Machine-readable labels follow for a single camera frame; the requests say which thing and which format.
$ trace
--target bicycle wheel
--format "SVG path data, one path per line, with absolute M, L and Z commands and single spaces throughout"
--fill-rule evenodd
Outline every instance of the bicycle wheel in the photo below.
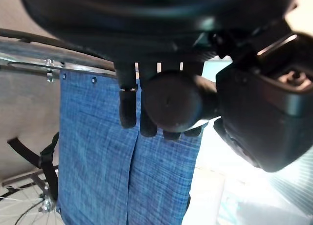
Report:
M 0 196 L 1 225 L 63 225 L 56 203 L 49 196 L 45 176 L 29 175 L 5 186 Z
M 88 48 L 8 29 L 0 29 L 0 65 L 45 72 L 48 77 L 59 70 L 115 76 L 113 62 Z

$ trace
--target black plastic part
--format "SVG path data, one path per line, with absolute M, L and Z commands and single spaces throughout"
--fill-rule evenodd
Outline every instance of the black plastic part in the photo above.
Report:
M 119 87 L 124 90 L 136 88 L 135 63 L 114 62 Z
M 168 131 L 163 130 L 163 137 L 166 140 L 177 141 L 177 140 L 179 140 L 180 133 L 173 133 L 173 132 L 168 132 Z
M 157 75 L 157 62 L 140 62 L 138 63 L 140 86 L 143 89 L 144 83 Z
M 298 89 L 279 81 L 291 70 L 312 79 L 312 55 L 313 38 L 295 34 L 264 51 L 258 64 L 242 58 L 216 77 L 225 131 L 268 172 L 313 145 L 312 84 Z
M 201 131 L 202 131 L 202 127 L 198 126 L 196 128 L 193 128 L 193 129 L 190 129 L 188 131 L 185 131 L 184 134 L 187 137 L 198 137 L 201 134 Z
M 160 128 L 184 132 L 218 116 L 212 82 L 183 71 L 159 73 L 145 85 L 144 107 Z
M 121 125 L 125 129 L 133 128 L 136 125 L 136 91 L 121 90 L 119 93 L 119 115 Z
M 141 92 L 141 100 L 143 100 L 143 91 Z M 144 137 L 154 137 L 157 134 L 157 126 L 147 115 L 142 102 L 140 113 L 140 133 Z
M 180 61 L 166 61 L 166 62 L 162 62 L 162 72 L 166 72 L 166 71 L 179 71 L 180 69 Z
M 203 62 L 184 62 L 182 70 L 185 73 L 189 73 L 192 75 L 196 74 L 201 76 L 203 72 L 203 66 L 204 66 Z

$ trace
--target blue fabric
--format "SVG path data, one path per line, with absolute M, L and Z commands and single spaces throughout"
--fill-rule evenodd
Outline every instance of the blue fabric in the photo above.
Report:
M 58 206 L 67 225 L 179 225 L 201 137 L 142 137 L 119 122 L 114 79 L 61 80 Z M 137 92 L 140 117 L 140 91 Z

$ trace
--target spoke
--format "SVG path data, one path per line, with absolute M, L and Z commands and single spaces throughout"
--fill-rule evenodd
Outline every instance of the spoke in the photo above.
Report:
M 21 192 L 24 194 L 24 196 L 27 198 L 27 200 L 29 202 L 31 202 L 30 198 L 25 194 L 24 190 L 21 190 Z
M 18 202 L 18 203 L 11 204 L 11 205 L 9 205 L 9 206 L 7 206 L 7 207 L 3 207 L 3 208 L 0 209 L 0 211 L 6 210 L 6 209 L 8 209 L 8 208 L 11 208 L 11 207 L 13 207 L 13 206 L 19 205 L 19 204 L 21 204 L 21 203 L 23 203 L 23 202 Z
M 37 193 L 37 195 L 39 196 L 39 192 L 36 190 L 35 185 L 32 186 L 32 188 L 34 189 L 34 191 Z
M 28 210 L 26 210 L 22 215 L 20 215 L 20 217 L 16 220 L 14 225 L 20 224 L 21 221 L 26 217 L 26 214 L 31 211 L 33 208 L 37 207 L 40 203 L 42 202 L 38 202 L 36 204 L 34 204 L 33 206 L 31 206 Z
M 7 198 L 7 197 L 0 197 L 0 199 L 6 199 L 6 200 L 11 200 L 11 201 L 16 201 L 16 202 L 23 202 L 23 200 Z
M 38 219 L 36 219 L 35 221 L 33 221 L 33 223 L 38 222 L 45 214 L 42 214 Z
M 59 216 L 61 217 L 61 215 L 57 215 L 57 220 L 59 220 L 62 224 L 63 224 L 63 220 L 62 219 L 59 219 Z
M 48 224 L 48 221 L 49 221 L 49 216 L 50 216 L 50 212 L 48 213 L 48 217 L 47 217 L 47 221 L 46 221 L 45 225 L 47 225 L 47 224 Z
M 31 223 L 31 225 L 34 224 L 34 222 L 36 221 L 36 218 L 38 217 L 38 215 L 39 215 L 39 211 L 38 211 L 38 213 L 36 214 L 36 217 L 34 218 L 34 220 L 33 220 L 33 222 Z

